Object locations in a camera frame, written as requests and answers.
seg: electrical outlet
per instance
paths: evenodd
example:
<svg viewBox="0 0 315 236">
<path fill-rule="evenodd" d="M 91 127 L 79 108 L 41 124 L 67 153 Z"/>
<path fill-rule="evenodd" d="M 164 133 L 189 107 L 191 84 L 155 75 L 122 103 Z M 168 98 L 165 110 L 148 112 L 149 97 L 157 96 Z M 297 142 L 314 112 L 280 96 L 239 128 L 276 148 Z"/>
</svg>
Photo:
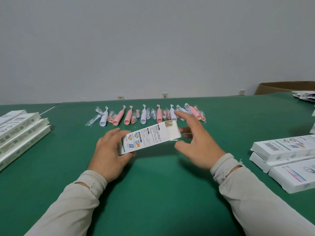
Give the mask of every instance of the electrical outlet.
<svg viewBox="0 0 315 236">
<path fill-rule="evenodd" d="M 168 98 L 168 92 L 163 92 L 162 93 L 162 98 Z"/>
<path fill-rule="evenodd" d="M 238 92 L 238 95 L 245 95 L 245 89 L 242 89 Z"/>
</svg>

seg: green tabletop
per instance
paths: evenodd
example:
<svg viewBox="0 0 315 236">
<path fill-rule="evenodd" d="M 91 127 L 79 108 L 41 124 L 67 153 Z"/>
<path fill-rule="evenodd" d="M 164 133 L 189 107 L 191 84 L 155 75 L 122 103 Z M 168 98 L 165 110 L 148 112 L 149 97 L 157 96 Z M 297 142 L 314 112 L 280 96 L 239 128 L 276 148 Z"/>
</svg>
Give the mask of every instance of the green tabletop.
<svg viewBox="0 0 315 236">
<path fill-rule="evenodd" d="M 309 134 L 314 104 L 290 93 L 212 98 L 145 99 L 61 103 L 43 114 L 53 130 L 0 172 L 0 225 L 3 235 L 23 235 L 57 199 L 64 187 L 86 169 L 96 141 L 113 125 L 85 126 L 95 107 L 118 112 L 122 105 L 142 109 L 172 103 L 197 105 L 206 113 L 205 129 L 218 144 L 248 167 L 275 194 L 310 222 L 315 189 L 288 194 L 249 160 L 253 142 Z M 135 131 L 137 121 L 121 129 Z M 178 121 L 179 127 L 186 125 Z M 122 175 L 110 183 L 93 213 L 90 235 L 243 235 L 230 206 L 209 172 L 200 170 L 174 149 L 175 142 L 138 151 Z"/>
<path fill-rule="evenodd" d="M 43 113 L 44 111 L 56 106 L 57 103 L 38 103 L 38 104 L 10 104 L 0 105 L 0 116 L 14 110 L 25 109 L 28 113 Z"/>
</svg>

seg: gray wall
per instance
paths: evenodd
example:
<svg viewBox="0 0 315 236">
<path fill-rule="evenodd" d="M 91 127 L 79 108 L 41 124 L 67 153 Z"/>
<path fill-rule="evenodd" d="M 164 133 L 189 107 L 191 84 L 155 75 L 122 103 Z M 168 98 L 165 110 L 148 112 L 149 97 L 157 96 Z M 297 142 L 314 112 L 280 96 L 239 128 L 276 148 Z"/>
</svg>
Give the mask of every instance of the gray wall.
<svg viewBox="0 0 315 236">
<path fill-rule="evenodd" d="M 0 104 L 315 80 L 315 0 L 0 0 Z"/>
</svg>

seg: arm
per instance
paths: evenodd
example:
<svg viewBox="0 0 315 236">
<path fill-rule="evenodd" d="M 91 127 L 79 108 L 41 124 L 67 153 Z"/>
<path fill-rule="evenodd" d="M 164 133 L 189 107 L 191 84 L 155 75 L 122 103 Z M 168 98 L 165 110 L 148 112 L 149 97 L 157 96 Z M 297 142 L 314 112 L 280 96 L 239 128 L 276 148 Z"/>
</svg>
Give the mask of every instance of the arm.
<svg viewBox="0 0 315 236">
<path fill-rule="evenodd" d="M 246 235 L 313 235 L 315 226 L 266 187 L 249 169 L 226 154 L 192 115 L 175 111 L 187 121 L 181 128 L 190 144 L 175 148 L 196 166 L 210 170 L 219 191 L 230 203 Z"/>
<path fill-rule="evenodd" d="M 315 226 L 274 194 L 231 154 L 211 168 L 219 191 L 232 207 L 246 235 L 312 235 Z"/>
<path fill-rule="evenodd" d="M 86 235 L 93 210 L 100 204 L 98 199 L 107 183 L 115 180 L 135 156 L 135 153 L 127 153 L 119 157 L 116 152 L 117 143 L 128 133 L 130 131 L 116 128 L 97 141 L 88 169 L 65 187 L 26 236 Z"/>
<path fill-rule="evenodd" d="M 76 184 L 83 182 L 86 186 Z M 86 170 L 75 182 L 67 185 L 57 201 L 26 233 L 30 235 L 86 235 L 93 210 L 107 182 L 99 173 Z"/>
</svg>

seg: white sleeve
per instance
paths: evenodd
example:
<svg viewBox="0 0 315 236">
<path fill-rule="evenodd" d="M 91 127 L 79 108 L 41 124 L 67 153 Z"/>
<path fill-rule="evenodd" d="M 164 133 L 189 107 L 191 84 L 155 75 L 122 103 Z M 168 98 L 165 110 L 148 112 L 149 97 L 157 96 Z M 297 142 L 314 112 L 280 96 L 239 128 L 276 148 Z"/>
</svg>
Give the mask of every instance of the white sleeve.
<svg viewBox="0 0 315 236">
<path fill-rule="evenodd" d="M 229 172 L 236 166 L 239 169 Z M 210 170 L 246 235 L 313 235 L 315 226 L 227 153 Z"/>
<path fill-rule="evenodd" d="M 90 188 L 75 184 L 76 182 L 83 182 Z M 25 235 L 86 235 L 93 210 L 99 205 L 98 198 L 106 185 L 103 176 L 86 170 L 75 182 L 65 187 L 57 201 Z"/>
</svg>

